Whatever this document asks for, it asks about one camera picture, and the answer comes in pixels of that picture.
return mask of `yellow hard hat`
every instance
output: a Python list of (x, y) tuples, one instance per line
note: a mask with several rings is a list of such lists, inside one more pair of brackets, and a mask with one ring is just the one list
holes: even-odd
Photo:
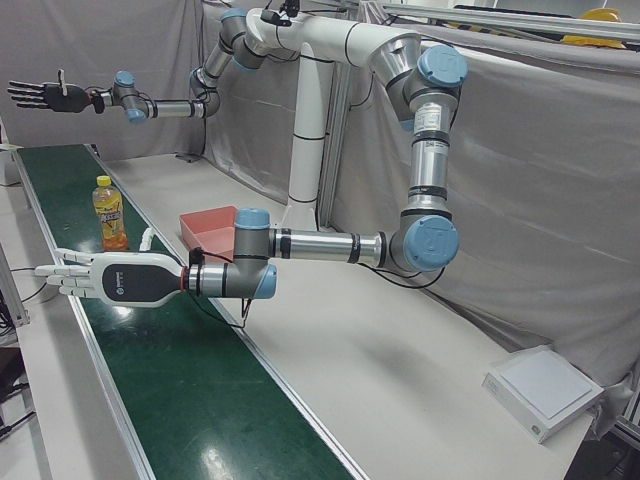
[[(621, 22), (620, 11), (615, 8), (594, 8), (580, 17), (580, 20), (599, 20), (601, 22)], [(627, 48), (619, 40), (608, 38), (578, 37), (575, 35), (565, 35), (562, 43), (570, 45), (586, 45), (593, 47)]]

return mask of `bottle cap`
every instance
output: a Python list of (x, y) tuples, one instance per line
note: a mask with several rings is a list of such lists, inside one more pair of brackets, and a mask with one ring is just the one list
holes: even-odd
[(100, 187), (108, 187), (111, 185), (111, 177), (109, 175), (100, 175), (96, 180)]

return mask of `robotic arm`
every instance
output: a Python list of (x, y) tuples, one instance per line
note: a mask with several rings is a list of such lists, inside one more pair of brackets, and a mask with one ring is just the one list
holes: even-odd
[(458, 232), (445, 203), (446, 164), (466, 61), (445, 45), (420, 54), (420, 36), (415, 32), (295, 13), (227, 11), (221, 18), (218, 44), (190, 76), (193, 101), (151, 100), (136, 90), (128, 72), (118, 72), (108, 91), (86, 92), (66, 85), (60, 75), (57, 84), (12, 82), (11, 93), (25, 108), (76, 112), (93, 105), (101, 113), (107, 106), (121, 106), (134, 123), (159, 116), (207, 117), (219, 107), (217, 82), (230, 62), (256, 70), (274, 49), (301, 52), (289, 197), (305, 206), (315, 202), (317, 194), (332, 63), (369, 68), (384, 86), (398, 120), (413, 129), (408, 203), (389, 240), (382, 232), (272, 229), (267, 212), (243, 209), (236, 218), (232, 263), (182, 267), (159, 253), (61, 251), (61, 258), (88, 265), (44, 266), (37, 269), (38, 275), (47, 276), (47, 282), (59, 285), (64, 294), (100, 298), (112, 305), (155, 307), (180, 291), (271, 298), (277, 277), (269, 264), (273, 257), (365, 263), (403, 272), (439, 270), (455, 257)]
[(234, 8), (220, 18), (222, 30), (218, 44), (205, 63), (195, 69), (189, 77), (195, 100), (154, 100), (137, 90), (135, 77), (125, 70), (116, 73), (113, 86), (108, 90), (83, 89), (78, 85), (67, 84), (64, 70), (59, 70), (57, 83), (10, 81), (11, 88), (8, 91), (20, 108), (80, 113), (89, 105), (93, 105), (95, 112), (101, 114), (105, 108), (122, 107), (127, 119), (133, 124), (144, 123), (147, 118), (210, 117), (220, 107), (217, 83), (229, 61), (235, 57), (235, 63), (241, 68), (255, 70), (271, 51), (270, 48), (255, 42), (251, 45), (250, 41), (245, 40), (245, 16), (244, 10)]

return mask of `bottle label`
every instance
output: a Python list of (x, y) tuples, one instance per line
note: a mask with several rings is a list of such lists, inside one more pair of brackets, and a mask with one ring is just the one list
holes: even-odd
[(112, 195), (104, 202), (96, 202), (94, 206), (102, 224), (103, 238), (110, 239), (124, 233), (121, 195)]

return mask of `juice bottle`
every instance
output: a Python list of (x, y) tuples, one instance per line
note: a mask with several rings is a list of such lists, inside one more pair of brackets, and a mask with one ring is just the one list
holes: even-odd
[(110, 250), (127, 250), (129, 241), (124, 230), (122, 195), (111, 185), (111, 177), (100, 175), (98, 188), (93, 191), (93, 206), (102, 226), (102, 247)]

